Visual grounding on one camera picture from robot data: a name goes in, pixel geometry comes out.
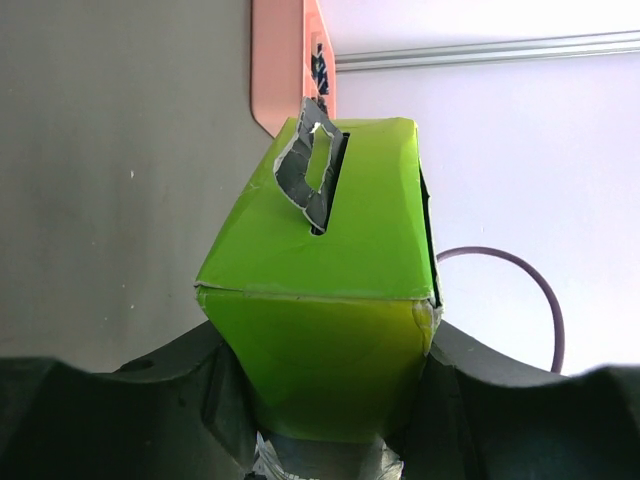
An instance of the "orange plastic container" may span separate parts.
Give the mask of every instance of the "orange plastic container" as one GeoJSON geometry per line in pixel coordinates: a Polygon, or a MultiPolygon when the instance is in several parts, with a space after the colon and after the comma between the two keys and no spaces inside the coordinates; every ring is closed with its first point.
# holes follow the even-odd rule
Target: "orange plastic container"
{"type": "Polygon", "coordinates": [[[316,0],[253,0],[251,111],[275,137],[285,120],[297,117],[302,97],[316,97],[311,55],[322,43],[329,93],[323,95],[329,118],[336,116],[333,47],[316,0]]]}

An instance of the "box top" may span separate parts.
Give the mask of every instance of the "box top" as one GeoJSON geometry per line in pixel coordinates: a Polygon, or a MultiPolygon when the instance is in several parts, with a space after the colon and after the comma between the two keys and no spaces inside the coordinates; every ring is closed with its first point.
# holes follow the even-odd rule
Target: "box top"
{"type": "MultiPolygon", "coordinates": [[[[326,232],[312,233],[274,177],[275,159],[296,130],[292,118],[236,201],[197,286],[331,298],[435,296],[415,123],[403,118],[334,123],[349,139],[326,232]]],[[[329,148],[330,139],[316,135],[314,158],[316,150],[329,148]]],[[[313,160],[307,177],[312,169],[313,160]]]]}

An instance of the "green cardboard box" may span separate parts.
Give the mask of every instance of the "green cardboard box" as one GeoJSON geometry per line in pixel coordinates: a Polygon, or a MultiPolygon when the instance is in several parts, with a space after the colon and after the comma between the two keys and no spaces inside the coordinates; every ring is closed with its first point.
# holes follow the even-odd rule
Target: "green cardboard box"
{"type": "Polygon", "coordinates": [[[316,110],[305,100],[258,165],[197,300],[246,372],[262,428],[365,442],[408,421],[439,322],[428,195],[413,121],[332,124],[316,110]]]}

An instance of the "white panel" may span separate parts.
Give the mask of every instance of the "white panel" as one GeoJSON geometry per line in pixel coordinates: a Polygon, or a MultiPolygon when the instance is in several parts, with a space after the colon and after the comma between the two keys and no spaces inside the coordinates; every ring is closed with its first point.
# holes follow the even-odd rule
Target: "white panel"
{"type": "MultiPolygon", "coordinates": [[[[532,263],[566,320],[565,372],[640,363],[640,55],[343,74],[343,117],[420,128],[437,249],[502,248],[532,263]]],[[[441,266],[447,320],[548,368],[552,322],[524,272],[441,266]]]]}
{"type": "Polygon", "coordinates": [[[319,0],[337,54],[640,28],[636,0],[319,0]]]}

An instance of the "cable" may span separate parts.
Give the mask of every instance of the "cable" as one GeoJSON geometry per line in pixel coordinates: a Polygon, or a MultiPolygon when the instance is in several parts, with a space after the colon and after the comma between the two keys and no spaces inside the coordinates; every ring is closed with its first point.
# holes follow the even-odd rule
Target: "cable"
{"type": "Polygon", "coordinates": [[[459,257],[461,255],[488,255],[490,257],[497,257],[508,262],[517,265],[525,272],[529,274],[531,278],[535,280],[538,286],[544,292],[544,296],[547,297],[549,306],[551,307],[551,315],[553,316],[553,331],[554,331],[554,346],[553,346],[553,362],[551,363],[551,371],[553,373],[560,373],[562,371],[562,363],[564,362],[564,320],[562,318],[562,310],[560,309],[560,302],[556,294],[553,293],[551,286],[545,280],[545,278],[535,268],[529,265],[520,257],[516,257],[511,253],[497,248],[489,247],[458,247],[445,250],[436,255],[438,262],[442,262],[447,258],[459,257]]]}

